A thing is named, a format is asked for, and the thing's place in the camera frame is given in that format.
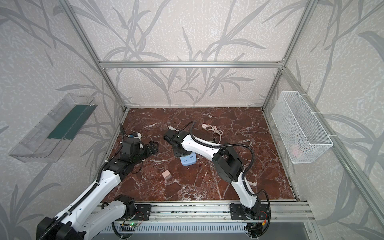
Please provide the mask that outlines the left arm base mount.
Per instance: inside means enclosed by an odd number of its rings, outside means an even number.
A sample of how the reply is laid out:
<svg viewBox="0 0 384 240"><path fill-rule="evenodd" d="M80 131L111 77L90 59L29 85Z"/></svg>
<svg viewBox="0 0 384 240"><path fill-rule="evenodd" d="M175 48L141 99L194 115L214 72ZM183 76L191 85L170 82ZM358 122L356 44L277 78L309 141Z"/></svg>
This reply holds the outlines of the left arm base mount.
<svg viewBox="0 0 384 240"><path fill-rule="evenodd" d="M124 215L117 219L117 221L148 221L151 214L151 208L152 205L150 204L128 205Z"/></svg>

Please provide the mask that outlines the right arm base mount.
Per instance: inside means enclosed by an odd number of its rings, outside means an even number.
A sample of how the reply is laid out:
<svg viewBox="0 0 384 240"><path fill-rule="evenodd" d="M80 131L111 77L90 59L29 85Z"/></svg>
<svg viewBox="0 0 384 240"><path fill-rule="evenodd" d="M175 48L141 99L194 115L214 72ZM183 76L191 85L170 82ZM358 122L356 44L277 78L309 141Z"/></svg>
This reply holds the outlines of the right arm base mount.
<svg viewBox="0 0 384 240"><path fill-rule="evenodd" d="M263 220L268 221L271 217L269 215L270 208L268 204L255 203L250 209L244 207L242 204L230 204L231 220Z"/></svg>

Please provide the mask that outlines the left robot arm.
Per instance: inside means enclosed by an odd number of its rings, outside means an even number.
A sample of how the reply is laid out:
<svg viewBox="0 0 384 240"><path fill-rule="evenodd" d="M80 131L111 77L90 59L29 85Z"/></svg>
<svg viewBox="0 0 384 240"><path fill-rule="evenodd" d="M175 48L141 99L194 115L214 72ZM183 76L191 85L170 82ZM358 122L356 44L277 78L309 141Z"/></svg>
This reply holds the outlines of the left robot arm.
<svg viewBox="0 0 384 240"><path fill-rule="evenodd" d="M95 181L54 218L45 217L37 226L38 240L91 240L118 219L136 215L133 198L120 195L108 206L92 214L98 204L133 171L136 164L157 154L159 144L144 144L139 135L123 139L121 149L105 161Z"/></svg>

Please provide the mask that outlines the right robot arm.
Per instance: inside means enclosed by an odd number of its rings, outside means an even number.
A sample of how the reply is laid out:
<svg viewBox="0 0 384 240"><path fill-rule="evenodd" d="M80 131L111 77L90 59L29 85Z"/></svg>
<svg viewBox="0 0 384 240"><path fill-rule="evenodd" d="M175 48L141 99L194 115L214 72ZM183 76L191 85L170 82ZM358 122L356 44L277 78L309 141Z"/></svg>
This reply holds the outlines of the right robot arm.
<svg viewBox="0 0 384 240"><path fill-rule="evenodd" d="M254 193L246 179L250 167L244 167L241 157L235 147L244 147L251 152L251 163L255 160L255 153L244 144L214 144L194 136L186 131L168 130L164 135L176 157L196 153L213 162L213 165L222 180L230 183L240 198L242 215L255 220L261 210L261 201L258 193Z"/></svg>

